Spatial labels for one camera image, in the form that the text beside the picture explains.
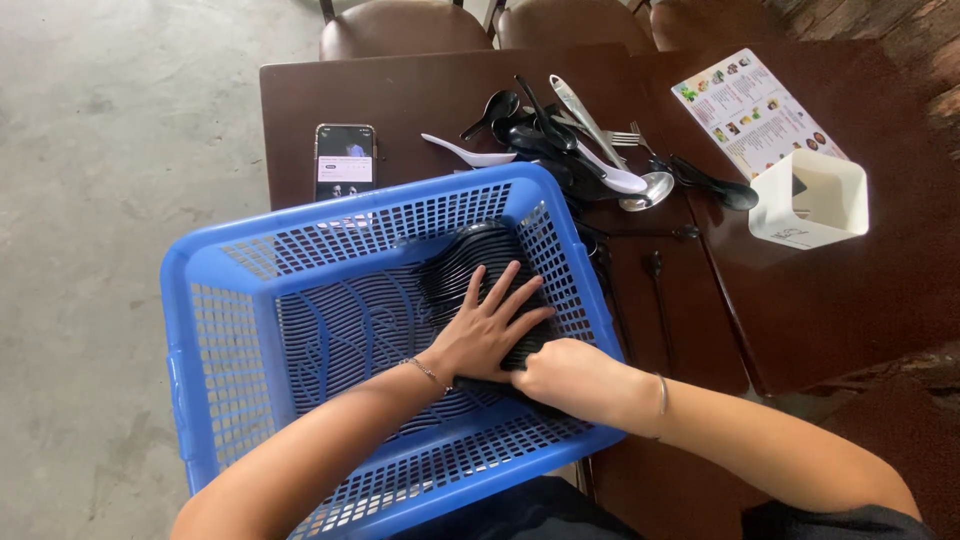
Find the bracelet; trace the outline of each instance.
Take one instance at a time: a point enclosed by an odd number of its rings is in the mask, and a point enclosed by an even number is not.
[[[439,384],[440,386],[442,386],[442,387],[444,388],[444,395],[448,394],[448,393],[450,392],[450,390],[453,389],[453,386],[447,386],[446,384],[443,384],[442,382],[440,382],[440,380],[437,379],[437,376],[434,375],[434,373],[433,373],[432,371],[430,371],[430,368],[428,368],[428,367],[426,367],[425,365],[423,365],[422,363],[420,363],[420,361],[417,360],[417,358],[416,358],[415,356],[411,356],[411,357],[409,357],[409,358],[404,358],[403,360],[400,361],[400,364],[408,364],[408,363],[409,363],[409,364],[414,364],[415,366],[419,367],[420,370],[421,370],[423,373],[425,373],[427,377],[429,377],[430,379],[433,379],[433,382],[435,382],[436,384]]]
[[[666,414],[667,407],[667,397],[666,397],[666,379],[663,378],[663,375],[654,372],[654,375],[660,378],[660,416]],[[653,437],[655,441],[660,441],[660,436],[655,435]]]

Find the white napkin holder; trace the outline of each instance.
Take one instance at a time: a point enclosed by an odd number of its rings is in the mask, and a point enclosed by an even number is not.
[[[793,175],[806,190],[793,195]],[[865,234],[870,229],[867,173],[852,161],[801,148],[750,182],[760,196],[750,233],[802,250]]]

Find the forearm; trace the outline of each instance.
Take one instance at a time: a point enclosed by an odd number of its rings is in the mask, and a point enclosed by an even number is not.
[[[412,364],[357,385],[230,466],[187,503],[171,537],[286,537],[384,439],[443,393]]]
[[[813,512],[880,504],[920,518],[900,475],[879,457],[773,408],[669,380],[660,415],[660,380],[632,370],[626,384],[642,406],[624,407],[620,428],[659,436],[706,458],[772,497]]]

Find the white plastic spoon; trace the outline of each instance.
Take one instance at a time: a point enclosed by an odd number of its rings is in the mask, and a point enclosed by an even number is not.
[[[600,158],[597,158],[589,148],[587,148],[586,144],[581,143],[580,148],[584,151],[584,155],[587,156],[588,160],[596,163],[598,167],[607,173],[607,178],[602,178],[600,181],[610,189],[619,191],[620,193],[639,193],[647,188],[647,182],[645,180],[632,172],[621,171],[620,169],[607,165],[601,161]]]
[[[460,159],[466,161],[467,165],[471,167],[490,167],[493,165],[502,165],[504,163],[509,163],[516,158],[516,154],[475,154],[460,148],[452,142],[446,142],[445,140],[432,135],[420,134],[420,136],[434,144],[439,144],[450,152],[460,156]]]

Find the blue plastic basket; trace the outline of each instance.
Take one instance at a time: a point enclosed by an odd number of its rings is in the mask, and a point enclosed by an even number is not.
[[[194,231],[160,270],[191,494],[324,401],[424,349],[408,267],[460,228],[515,227],[559,334],[623,361],[553,178],[514,163]],[[610,446],[623,432],[454,391],[385,442],[291,535],[379,538]]]

